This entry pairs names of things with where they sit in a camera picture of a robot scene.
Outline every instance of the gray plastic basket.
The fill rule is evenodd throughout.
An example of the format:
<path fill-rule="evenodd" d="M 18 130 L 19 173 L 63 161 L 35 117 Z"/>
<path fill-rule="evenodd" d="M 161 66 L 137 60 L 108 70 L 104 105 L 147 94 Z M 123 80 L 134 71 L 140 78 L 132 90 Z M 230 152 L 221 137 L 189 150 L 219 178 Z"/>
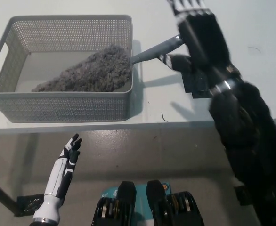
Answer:
<path fill-rule="evenodd" d="M 132 53 L 132 41 L 132 21 L 126 15 L 12 18 L 0 41 L 0 52 L 4 43 L 9 49 L 0 72 L 0 111 L 11 122 L 19 123 L 128 119 L 132 78 L 126 92 L 35 93 L 16 92 L 16 88 L 26 58 L 31 53 L 94 53 L 111 44 L 121 45 Z"/>

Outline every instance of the white floor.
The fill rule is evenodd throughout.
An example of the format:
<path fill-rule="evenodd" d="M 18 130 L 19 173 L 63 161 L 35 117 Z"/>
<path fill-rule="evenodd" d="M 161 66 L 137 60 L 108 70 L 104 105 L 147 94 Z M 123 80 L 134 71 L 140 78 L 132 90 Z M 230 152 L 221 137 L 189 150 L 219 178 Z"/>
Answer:
<path fill-rule="evenodd" d="M 0 136 L 0 186 L 11 197 L 43 193 L 53 163 L 73 134 Z M 190 191 L 206 226 L 259 226 L 252 207 L 241 207 L 215 129 L 82 132 L 81 155 L 60 226 L 90 225 L 102 191 L 123 180 L 169 181 L 173 192 Z M 0 204 L 0 226 L 28 226 Z"/>

